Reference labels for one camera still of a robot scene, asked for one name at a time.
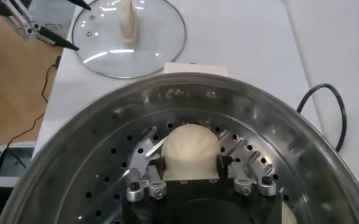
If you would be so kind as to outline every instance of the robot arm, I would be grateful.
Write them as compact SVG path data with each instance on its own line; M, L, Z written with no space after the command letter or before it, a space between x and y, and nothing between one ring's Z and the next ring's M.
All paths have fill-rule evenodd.
M91 7L83 0L68 1L84 9L91 10ZM39 25L27 10L30 3L31 0L0 0L0 15L26 41L31 38L37 38L50 45L58 45L75 51L79 50L71 42Z

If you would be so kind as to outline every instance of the metal bracket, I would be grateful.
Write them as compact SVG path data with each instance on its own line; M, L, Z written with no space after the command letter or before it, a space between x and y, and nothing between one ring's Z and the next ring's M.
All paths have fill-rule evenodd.
M236 173L236 177L233 180L233 190L245 196L250 195L252 192L252 180L244 173L240 163L232 162L231 167Z
M147 171L149 196L160 200L167 193L167 184L160 179L156 166L148 166Z

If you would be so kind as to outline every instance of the screw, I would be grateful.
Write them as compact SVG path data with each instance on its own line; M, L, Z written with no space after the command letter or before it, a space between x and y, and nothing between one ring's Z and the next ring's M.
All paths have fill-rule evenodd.
M163 191L161 189L157 189L155 191L155 196L157 199L161 199L163 197Z
M241 190L244 195L249 195L251 193L250 189L248 187L244 187Z
M265 185L270 185L271 184L271 179L270 179L270 177L268 177L268 176L263 176L262 177L262 183L263 184L265 184Z
M130 184L130 190L137 191L140 189L140 183L139 182L133 182Z

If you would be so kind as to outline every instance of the metal rim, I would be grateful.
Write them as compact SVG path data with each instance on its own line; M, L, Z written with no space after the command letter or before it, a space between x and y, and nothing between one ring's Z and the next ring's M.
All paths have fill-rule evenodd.
M220 77L217 75L210 74L166 74L159 75L155 77L150 77L144 79L142 82L132 83L127 85L121 89L118 89L112 93L108 93L105 96L101 97L95 103L85 107L83 110L78 112L73 118L71 118L66 124L60 128L60 130L55 133L50 140L43 146L41 151L35 158L32 166L27 170L25 176L22 177L21 181L18 183L16 188L14 189L10 199L8 200L4 212L0 218L0 223L18 223L20 215L23 211L24 204L29 196L29 192L34 188L37 184L38 177L44 172L46 166L51 162L57 153L56 146L64 141L67 136L63 135L64 131L70 131L77 128L75 124L78 119L87 114L94 113L99 109L99 104L103 103L105 100L115 100L120 99L129 94L129 92L137 92L138 89L143 86L159 86L162 82L171 82L171 83L181 83L186 84L190 83L189 80L191 78L191 82L202 83L206 85L218 85L222 88L229 88L233 91L241 92L243 91L243 86L246 87L246 91L255 91L263 93L263 100L268 103L275 103L274 106L278 108L281 112L285 113L287 116L291 118L291 121L294 122L295 125L299 125L304 127L306 130L306 134L314 137L314 144L318 144L321 146L323 150L321 151L322 156L326 158L329 164L337 171L336 178L341 184L341 188L346 195L346 198L350 204L351 210L353 210L357 223L359 223L359 184L356 179L347 168L346 164L342 161L339 155L334 151L332 146L321 136L321 134L313 128L313 126L308 123L301 115L297 114L292 108L285 105L279 99L269 95L268 93L254 87L250 86L246 83L239 82L234 79L230 79L227 77Z
M92 1L89 5L92 5L94 2L96 1L99 1L99 0L94 0ZM166 2L167 4L169 4L179 15L180 19L182 20L182 23L183 23L183 29L185 31L185 35L184 35L184 39L183 39L183 43L182 43L182 47L180 48L180 50L178 51L178 54L170 61L170 62L173 62L175 61L179 55L182 53L183 49L185 48L185 45L186 45L186 42L187 42L187 28L186 28L186 23L185 23L185 20L183 19L182 15L180 14L180 12L177 10L177 8L175 8L175 6L173 6L170 2L168 2L167 0L162 0L164 2ZM72 43L74 43L74 28L75 28L75 23L76 21L79 19L80 15L82 14L82 12L85 11L85 9L81 10L79 12L79 14L76 16L75 20L73 21L73 26L72 26L72 32L71 32L71 41ZM80 60L83 61L83 59L80 57L80 55L78 53L76 53L76 55L78 56L78 58ZM163 68L164 68L164 65L163 67L161 67L160 69L156 70L156 71L153 71L153 72L150 72L148 74L145 74L145 75L141 75L141 76L138 76L138 77L117 77L117 76L111 76L111 75L107 75L107 74L103 74L103 73L100 73L98 71L96 71L95 69L87 66L85 63L83 63L84 66L86 66L88 69L92 70L93 72L96 72L100 75L104 75L106 77L109 77L109 78L112 78L112 79L137 79L137 78L143 78L143 77L147 77L149 75L153 75L153 74L156 74L158 72L160 72Z

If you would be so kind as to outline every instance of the black cable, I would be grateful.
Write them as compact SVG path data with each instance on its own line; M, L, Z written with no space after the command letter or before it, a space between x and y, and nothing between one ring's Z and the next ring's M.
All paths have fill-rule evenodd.
M46 70L46 74L45 74L45 83L44 83L44 87L43 90L41 91L41 96L44 98L45 102L48 103L48 99L46 98L46 96L44 95L45 89L46 89L46 85L48 84L48 78L49 78L49 72L51 70L51 68L55 67L55 65L51 65L48 70Z
M46 86L48 85L49 72L50 72L51 68L53 68L53 67L56 67L56 65L50 65L48 70L46 70L44 87L41 90L41 96L44 98L46 103L48 103L48 99L44 95L44 92L45 92ZM21 166L23 166L25 169L26 169L26 165L21 161L21 159L17 155L15 155L12 151L9 150L10 144L14 141L14 139L19 138L22 135L25 135L29 131L33 130L34 127L36 126L37 121L40 120L44 116L44 114L45 114L45 112L42 113L41 115L39 115L39 117L37 117L36 119L34 119L34 123L33 123L33 126L31 126L31 128L29 128L26 131L20 133L19 135L16 135L16 136L12 137L10 139L10 141L7 143L6 148L4 150L6 153L9 153L10 155L12 155L21 164Z
M312 89L309 89L309 91L306 93L306 95L302 98L299 106L297 107L297 112L301 113L305 103L307 102L307 100L309 99L309 97L316 92L316 90L321 89L321 88L328 88L329 90L331 90L331 92L335 95L336 100L338 101L339 104L339 108L340 108L340 112L342 114L342 130L340 133L340 137L339 137L339 141L338 144L335 147L335 150L337 152L340 151L340 149L342 148L343 142L344 142L344 138L346 137L346 131L347 131L347 114L346 114L346 109L344 107L344 103L343 103L343 99L340 96L338 90L335 89L335 87L333 87L330 84L324 83L324 84L319 84L315 87L313 87Z

